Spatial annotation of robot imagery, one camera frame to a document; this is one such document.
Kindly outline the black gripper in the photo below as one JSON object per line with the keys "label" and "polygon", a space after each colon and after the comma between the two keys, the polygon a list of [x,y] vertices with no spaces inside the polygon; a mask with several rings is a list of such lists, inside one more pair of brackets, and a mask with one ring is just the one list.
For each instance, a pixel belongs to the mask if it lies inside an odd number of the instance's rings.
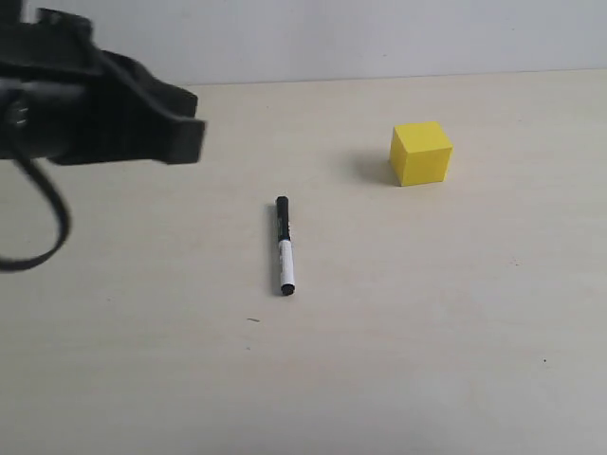
{"label": "black gripper", "polygon": [[92,22],[19,6],[1,8],[1,157],[11,142],[29,158],[72,166],[199,160],[205,121],[192,92],[140,62],[99,48]]}

